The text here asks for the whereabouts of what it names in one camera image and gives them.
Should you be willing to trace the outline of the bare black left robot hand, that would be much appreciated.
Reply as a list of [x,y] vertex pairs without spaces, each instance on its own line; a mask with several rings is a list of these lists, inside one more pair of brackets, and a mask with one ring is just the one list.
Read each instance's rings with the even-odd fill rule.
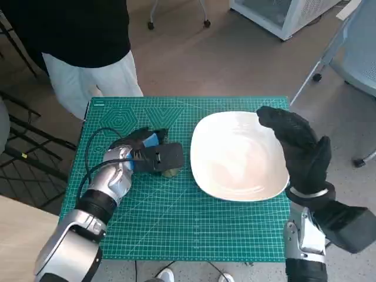
[[140,149],[142,147],[152,147],[161,145],[168,134],[168,129],[161,128],[150,130],[148,127],[143,127],[134,130],[126,137],[114,141],[109,149],[116,147],[130,146],[132,149]]

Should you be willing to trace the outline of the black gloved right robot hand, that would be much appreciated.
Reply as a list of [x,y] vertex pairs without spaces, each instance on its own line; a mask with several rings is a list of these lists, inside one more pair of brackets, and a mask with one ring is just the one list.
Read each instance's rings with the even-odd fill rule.
[[272,129],[283,147],[292,187],[302,194],[324,190],[331,161],[330,138],[318,138],[309,122],[296,113],[268,106],[256,113],[260,124]]

